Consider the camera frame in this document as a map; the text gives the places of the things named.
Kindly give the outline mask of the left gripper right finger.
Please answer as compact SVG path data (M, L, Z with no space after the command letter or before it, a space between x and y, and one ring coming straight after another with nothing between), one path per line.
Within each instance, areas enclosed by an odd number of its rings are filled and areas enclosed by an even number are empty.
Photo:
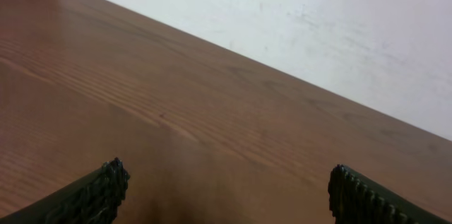
M328 194L335 224L451 224L346 165L331 171Z

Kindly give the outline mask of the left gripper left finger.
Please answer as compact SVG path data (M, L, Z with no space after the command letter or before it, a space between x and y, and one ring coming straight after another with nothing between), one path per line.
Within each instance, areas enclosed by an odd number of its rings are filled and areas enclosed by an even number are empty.
M130 174L115 158L45 198L1 219L2 224L110 224L126 198Z

